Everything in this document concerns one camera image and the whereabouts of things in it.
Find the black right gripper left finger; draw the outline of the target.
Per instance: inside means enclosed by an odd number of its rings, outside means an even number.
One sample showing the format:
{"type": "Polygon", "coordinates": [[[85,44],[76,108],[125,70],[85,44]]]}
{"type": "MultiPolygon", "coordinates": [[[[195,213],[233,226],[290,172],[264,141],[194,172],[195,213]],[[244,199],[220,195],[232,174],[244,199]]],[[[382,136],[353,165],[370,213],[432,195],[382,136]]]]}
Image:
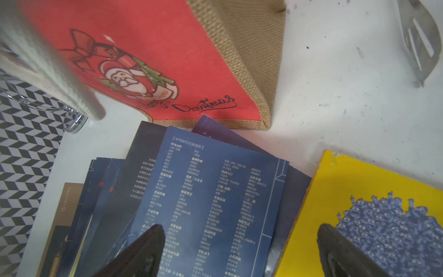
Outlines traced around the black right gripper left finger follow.
{"type": "Polygon", "coordinates": [[[165,247],[162,225],[153,225],[94,277],[155,277],[165,247]]]}

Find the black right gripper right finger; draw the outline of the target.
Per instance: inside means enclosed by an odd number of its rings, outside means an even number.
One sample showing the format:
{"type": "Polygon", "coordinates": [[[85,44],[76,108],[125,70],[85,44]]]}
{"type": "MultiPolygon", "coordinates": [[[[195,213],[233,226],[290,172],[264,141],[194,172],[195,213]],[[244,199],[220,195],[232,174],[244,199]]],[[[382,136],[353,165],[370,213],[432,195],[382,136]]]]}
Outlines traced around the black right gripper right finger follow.
{"type": "Polygon", "coordinates": [[[329,224],[322,224],[319,227],[317,244],[320,262],[326,277],[387,277],[389,275],[329,224]]]}

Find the blue book with text list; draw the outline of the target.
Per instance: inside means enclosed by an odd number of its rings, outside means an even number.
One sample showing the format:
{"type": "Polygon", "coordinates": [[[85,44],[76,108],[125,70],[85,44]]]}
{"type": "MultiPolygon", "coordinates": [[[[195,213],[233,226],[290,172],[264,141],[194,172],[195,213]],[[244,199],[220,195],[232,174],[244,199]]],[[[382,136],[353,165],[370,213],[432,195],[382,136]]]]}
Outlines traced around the blue book with text list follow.
{"type": "Polygon", "coordinates": [[[168,127],[127,247],[162,225],[156,277],[261,277],[288,162],[168,127]]]}

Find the red burlap Christmas bag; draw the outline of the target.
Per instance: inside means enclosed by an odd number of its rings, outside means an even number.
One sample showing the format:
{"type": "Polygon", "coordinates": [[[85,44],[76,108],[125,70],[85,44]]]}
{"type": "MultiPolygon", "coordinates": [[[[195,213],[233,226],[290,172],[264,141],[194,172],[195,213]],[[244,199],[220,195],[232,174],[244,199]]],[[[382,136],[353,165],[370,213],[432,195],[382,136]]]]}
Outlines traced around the red burlap Christmas bag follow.
{"type": "Polygon", "coordinates": [[[284,1],[2,1],[1,68],[100,120],[101,93],[163,126],[268,130],[284,1]]]}

